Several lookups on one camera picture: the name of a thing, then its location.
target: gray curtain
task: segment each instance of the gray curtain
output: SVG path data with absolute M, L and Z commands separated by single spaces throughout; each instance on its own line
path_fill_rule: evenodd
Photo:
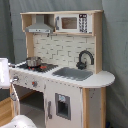
M 107 120 L 114 128 L 128 127 L 128 0 L 10 0 L 16 63 L 26 58 L 21 12 L 104 10 L 103 70 L 116 77 L 107 87 Z
M 0 0 L 0 58 L 8 58 L 14 63 L 13 34 L 10 5 L 8 0 Z M 0 90 L 0 101 L 9 97 L 9 90 Z

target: countertop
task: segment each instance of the countertop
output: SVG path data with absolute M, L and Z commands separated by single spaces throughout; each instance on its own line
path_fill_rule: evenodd
M 70 85 L 73 85 L 76 87 L 82 87 L 82 88 L 102 88 L 102 87 L 111 85 L 115 80 L 115 76 L 107 71 L 101 71 L 98 74 L 93 74 L 83 81 L 76 81 L 76 80 L 71 80 L 71 79 L 57 77 L 57 76 L 52 75 L 53 72 L 55 72 L 61 68 L 62 67 L 57 67 L 57 68 L 54 68 L 46 73 L 38 73 L 38 72 L 28 71 L 28 70 L 24 70 L 24 69 L 20 69 L 20 68 L 14 68 L 14 70 L 26 72 L 26 73 L 28 72 L 29 74 L 38 75 L 45 79 L 51 79 L 54 81 L 65 82 L 65 84 L 70 84 Z

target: oven window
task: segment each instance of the oven window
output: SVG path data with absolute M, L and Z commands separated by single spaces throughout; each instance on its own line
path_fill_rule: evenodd
M 77 29 L 77 18 L 76 17 L 62 18 L 62 29 Z

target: toy kitchen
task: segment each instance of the toy kitchen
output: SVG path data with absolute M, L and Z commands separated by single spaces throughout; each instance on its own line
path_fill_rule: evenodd
M 27 59 L 9 68 L 13 116 L 37 128 L 105 128 L 115 77 L 102 70 L 102 13 L 21 13 Z

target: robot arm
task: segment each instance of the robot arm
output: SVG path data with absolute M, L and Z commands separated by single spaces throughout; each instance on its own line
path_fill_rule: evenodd
M 31 119 L 24 115 L 18 115 L 12 121 L 0 128 L 37 128 Z
M 0 58 L 0 89 L 10 88 L 8 59 Z M 12 121 L 0 128 L 37 128 L 31 119 L 24 115 L 18 115 Z

